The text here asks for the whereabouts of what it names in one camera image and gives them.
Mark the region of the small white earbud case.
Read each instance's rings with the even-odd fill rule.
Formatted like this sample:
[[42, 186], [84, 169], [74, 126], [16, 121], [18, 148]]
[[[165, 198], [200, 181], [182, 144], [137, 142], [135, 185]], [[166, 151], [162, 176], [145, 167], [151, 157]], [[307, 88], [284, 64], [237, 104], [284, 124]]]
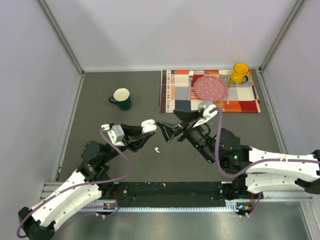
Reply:
[[145, 120], [141, 123], [142, 133], [154, 132], [157, 129], [156, 121], [153, 119]]

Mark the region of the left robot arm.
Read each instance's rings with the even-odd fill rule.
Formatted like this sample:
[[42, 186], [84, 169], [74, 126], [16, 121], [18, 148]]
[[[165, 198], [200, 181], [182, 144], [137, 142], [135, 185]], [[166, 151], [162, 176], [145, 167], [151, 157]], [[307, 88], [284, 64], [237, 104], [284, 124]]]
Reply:
[[82, 163], [71, 176], [44, 200], [18, 212], [17, 237], [50, 240], [69, 218], [89, 203], [109, 198], [114, 191], [114, 182], [129, 174], [109, 178], [107, 162], [120, 155], [130, 165], [132, 162], [124, 151], [136, 153], [156, 133], [156, 129], [153, 119], [145, 120], [139, 126], [103, 124], [100, 135], [106, 143], [89, 141], [81, 155]]

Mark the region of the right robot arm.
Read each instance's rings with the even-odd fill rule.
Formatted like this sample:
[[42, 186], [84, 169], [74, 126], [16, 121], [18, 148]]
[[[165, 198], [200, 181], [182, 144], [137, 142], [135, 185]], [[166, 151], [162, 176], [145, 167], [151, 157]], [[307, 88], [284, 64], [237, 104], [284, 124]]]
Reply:
[[232, 182], [220, 193], [227, 199], [261, 195], [265, 191], [303, 190], [320, 193], [320, 152], [306, 155], [260, 150], [241, 144], [222, 127], [222, 110], [215, 105], [195, 111], [174, 110], [180, 123], [156, 121], [166, 142], [188, 140], [199, 154]]

